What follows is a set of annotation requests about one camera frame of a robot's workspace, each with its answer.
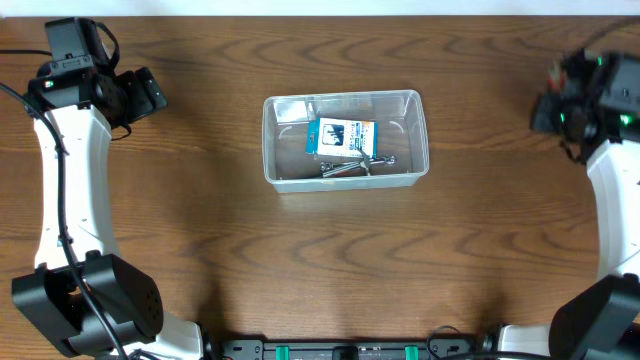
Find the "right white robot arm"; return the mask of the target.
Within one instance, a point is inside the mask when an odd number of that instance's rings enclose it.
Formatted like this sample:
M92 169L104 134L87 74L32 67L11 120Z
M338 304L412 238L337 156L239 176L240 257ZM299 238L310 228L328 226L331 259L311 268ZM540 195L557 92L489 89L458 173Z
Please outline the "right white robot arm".
M484 349L500 359L639 356L639 59L580 49L549 72L533 131L556 135L593 188L598 269L548 325L505 325Z

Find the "silver combination wrench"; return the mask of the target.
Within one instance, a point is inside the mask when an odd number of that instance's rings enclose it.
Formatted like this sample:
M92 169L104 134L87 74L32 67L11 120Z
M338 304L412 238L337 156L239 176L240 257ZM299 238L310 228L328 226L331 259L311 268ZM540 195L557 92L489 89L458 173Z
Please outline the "silver combination wrench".
M395 156L390 157L379 157L372 159L371 166L373 165L394 165L397 159Z

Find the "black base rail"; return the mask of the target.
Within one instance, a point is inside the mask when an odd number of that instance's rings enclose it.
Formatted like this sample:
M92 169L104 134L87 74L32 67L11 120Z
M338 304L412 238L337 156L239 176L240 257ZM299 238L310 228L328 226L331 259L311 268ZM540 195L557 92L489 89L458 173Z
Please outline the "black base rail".
M220 345L224 360L549 359L524 352L479 350L468 336L416 341L285 342L233 340Z

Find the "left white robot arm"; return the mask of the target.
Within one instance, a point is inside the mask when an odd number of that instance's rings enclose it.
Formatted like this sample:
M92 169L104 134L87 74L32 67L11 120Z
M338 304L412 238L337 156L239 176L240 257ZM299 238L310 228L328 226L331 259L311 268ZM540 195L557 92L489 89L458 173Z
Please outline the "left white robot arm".
M114 235L112 132L166 106L150 70L53 70L20 101L41 151L43 220L34 269L12 282L14 305L68 358L211 358L201 326L165 311L154 280L122 258Z

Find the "blue white cardboard box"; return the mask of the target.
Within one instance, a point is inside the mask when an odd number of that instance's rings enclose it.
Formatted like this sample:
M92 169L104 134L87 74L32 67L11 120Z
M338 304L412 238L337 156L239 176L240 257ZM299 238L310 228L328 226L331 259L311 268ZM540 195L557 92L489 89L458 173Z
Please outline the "blue white cardboard box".
M319 118L309 123L306 153L318 156L360 157L363 150L375 157L378 150L377 122Z

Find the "clear plastic container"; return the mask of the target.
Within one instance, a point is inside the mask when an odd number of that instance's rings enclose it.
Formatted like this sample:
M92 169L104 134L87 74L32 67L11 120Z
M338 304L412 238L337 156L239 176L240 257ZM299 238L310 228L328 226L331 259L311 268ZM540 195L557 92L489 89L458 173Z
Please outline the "clear plastic container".
M429 170L422 99L409 89L270 97L262 155L279 193L412 186Z

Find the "red handled pliers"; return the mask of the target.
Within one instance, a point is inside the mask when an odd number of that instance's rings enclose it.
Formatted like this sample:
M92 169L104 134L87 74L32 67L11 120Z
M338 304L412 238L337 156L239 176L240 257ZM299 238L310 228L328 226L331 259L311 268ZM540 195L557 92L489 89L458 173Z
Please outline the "red handled pliers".
M554 62L549 68L547 77L547 88L554 93L561 93L568 81L566 70L560 62Z

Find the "small claw hammer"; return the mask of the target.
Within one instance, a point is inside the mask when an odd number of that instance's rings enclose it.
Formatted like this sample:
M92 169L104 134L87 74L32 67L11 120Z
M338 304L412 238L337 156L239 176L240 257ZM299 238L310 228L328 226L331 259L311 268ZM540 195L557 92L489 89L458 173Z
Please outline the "small claw hammer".
M360 150L361 159L358 161L351 161L341 164L322 163L320 166L321 177L329 178L335 177L339 174L354 171L356 169L363 169L366 176L371 175L371 163L372 158L367 155L363 150Z

